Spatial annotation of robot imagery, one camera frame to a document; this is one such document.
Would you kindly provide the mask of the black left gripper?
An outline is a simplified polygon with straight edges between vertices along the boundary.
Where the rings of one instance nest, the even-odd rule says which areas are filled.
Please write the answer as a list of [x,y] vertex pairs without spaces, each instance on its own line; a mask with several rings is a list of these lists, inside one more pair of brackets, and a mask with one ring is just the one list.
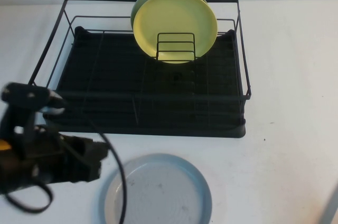
[[94,181],[101,176],[101,161],[108,152],[104,142],[60,133],[37,133],[33,142],[33,177],[46,184]]

